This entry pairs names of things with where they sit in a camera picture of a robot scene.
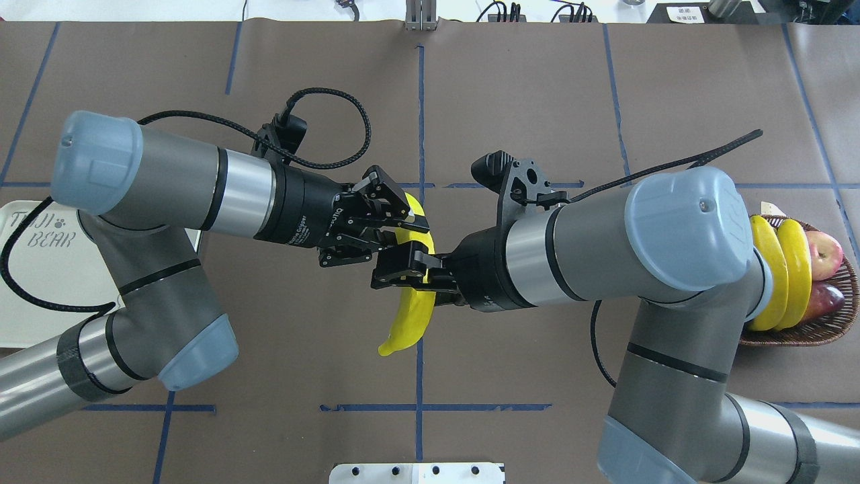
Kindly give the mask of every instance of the apple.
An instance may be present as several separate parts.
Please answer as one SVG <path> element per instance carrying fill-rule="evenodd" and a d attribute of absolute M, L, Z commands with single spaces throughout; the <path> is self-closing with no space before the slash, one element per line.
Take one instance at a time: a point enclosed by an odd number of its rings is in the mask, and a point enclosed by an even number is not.
<path fill-rule="evenodd" d="M 801 323 L 838 311 L 844 304 L 845 296 L 839 289 L 825 282 L 815 281 L 812 283 L 809 304 L 801 317 Z"/>
<path fill-rule="evenodd" d="M 812 257 L 812 280 L 824 281 L 836 274 L 842 265 L 842 245 L 823 232 L 807 232 L 809 255 Z"/>

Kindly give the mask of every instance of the red apple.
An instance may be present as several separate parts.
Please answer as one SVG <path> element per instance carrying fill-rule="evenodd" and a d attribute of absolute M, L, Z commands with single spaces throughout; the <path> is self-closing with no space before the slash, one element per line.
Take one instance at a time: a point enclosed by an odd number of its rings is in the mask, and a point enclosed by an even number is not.
<path fill-rule="evenodd" d="M 801 317 L 801 322 L 838 311 L 843 304 L 845 304 L 845 296 L 839 289 L 824 282 L 813 282 L 812 294 L 809 295 L 809 304 L 807 304 L 806 313 Z"/>
<path fill-rule="evenodd" d="M 836 274 L 842 265 L 842 245 L 823 232 L 807 232 L 809 255 L 812 256 L 812 280 L 824 281 Z"/>

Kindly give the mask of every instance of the fruit basket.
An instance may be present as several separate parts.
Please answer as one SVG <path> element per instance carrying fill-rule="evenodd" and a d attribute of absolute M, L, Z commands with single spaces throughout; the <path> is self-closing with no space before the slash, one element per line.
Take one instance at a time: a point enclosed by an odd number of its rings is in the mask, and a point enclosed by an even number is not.
<path fill-rule="evenodd" d="M 762 215 L 768 223 L 779 227 L 787 217 Z M 818 230 L 808 223 L 800 222 L 807 232 Z M 744 346 L 818 346 L 827 344 L 845 335 L 857 317 L 857 275 L 848 258 L 842 258 L 842 265 L 831 278 L 825 281 L 842 292 L 845 304 L 835 313 L 825 314 L 815 320 L 801 323 L 780 332 L 744 331 L 740 344 Z"/>

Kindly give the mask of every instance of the wicker basket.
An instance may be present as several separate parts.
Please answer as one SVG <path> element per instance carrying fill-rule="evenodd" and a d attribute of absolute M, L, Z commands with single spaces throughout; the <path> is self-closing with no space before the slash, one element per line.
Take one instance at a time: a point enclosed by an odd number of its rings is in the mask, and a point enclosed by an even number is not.
<path fill-rule="evenodd" d="M 774 227 L 779 227 L 787 218 L 779 215 L 762 215 L 762 217 Z M 807 223 L 800 222 L 800 224 L 807 232 L 818 230 Z M 825 314 L 817 320 L 801 323 L 780 332 L 744 331 L 740 335 L 740 343 L 744 346 L 818 346 L 841 338 L 848 332 L 857 317 L 857 275 L 848 259 L 842 258 L 839 270 L 825 282 L 845 295 L 845 304 L 837 312 Z"/>

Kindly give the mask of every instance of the banana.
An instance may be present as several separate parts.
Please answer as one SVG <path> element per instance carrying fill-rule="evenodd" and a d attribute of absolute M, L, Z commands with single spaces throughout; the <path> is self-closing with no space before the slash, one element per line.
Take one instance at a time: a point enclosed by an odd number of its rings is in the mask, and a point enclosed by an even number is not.
<path fill-rule="evenodd" d="M 752 242 L 765 258 L 773 275 L 773 294 L 765 310 L 752 320 L 746 327 L 752 331 L 767 331 L 777 324 L 785 314 L 785 306 L 789 298 L 789 271 L 785 263 L 783 248 L 771 224 L 761 215 L 750 217 L 752 226 Z"/>
<path fill-rule="evenodd" d="M 789 298 L 785 314 L 773 328 L 781 331 L 797 325 L 806 311 L 812 292 L 812 263 L 806 233 L 796 220 L 785 220 L 777 230 L 777 237 L 789 271 Z"/>
<path fill-rule="evenodd" d="M 424 214 L 424 208 L 410 194 L 406 194 L 409 207 L 418 215 Z M 402 228 L 395 229 L 397 243 L 402 244 L 410 240 L 418 240 L 427 246 L 430 253 L 435 253 L 433 248 L 433 237 L 430 233 L 420 233 Z M 416 291 L 412 288 L 402 288 L 400 293 L 400 307 L 397 308 L 397 316 L 391 324 L 388 339 L 379 348 L 379 356 L 387 357 L 395 351 L 405 350 L 424 336 L 430 318 L 433 316 L 433 305 L 436 302 L 436 293 L 432 291 Z"/>

